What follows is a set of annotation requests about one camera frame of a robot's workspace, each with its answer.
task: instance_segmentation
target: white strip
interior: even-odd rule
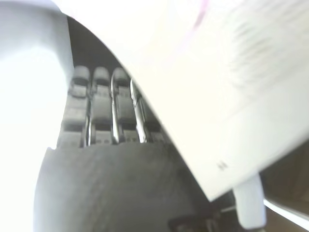
[[[264,205],[271,209],[272,211],[276,212],[277,214],[280,214],[284,218],[290,220],[291,222],[295,223],[296,225],[304,228],[305,230],[309,231],[309,220],[302,218],[299,215],[296,215],[294,213],[291,213],[283,208],[281,208],[279,205],[275,205],[272,202],[268,201],[267,199],[264,199]]]

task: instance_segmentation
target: sheet of paper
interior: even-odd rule
[[[55,3],[118,57],[210,200],[307,138],[309,1]]]

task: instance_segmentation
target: paper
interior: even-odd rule
[[[131,74],[210,200],[309,132],[309,1],[55,0]]]

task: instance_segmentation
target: book page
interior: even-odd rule
[[[124,65],[210,200],[307,138],[309,1],[70,1],[55,2]]]

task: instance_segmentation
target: brown surface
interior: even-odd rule
[[[274,211],[267,209],[267,232],[306,232],[293,222],[287,220]]]

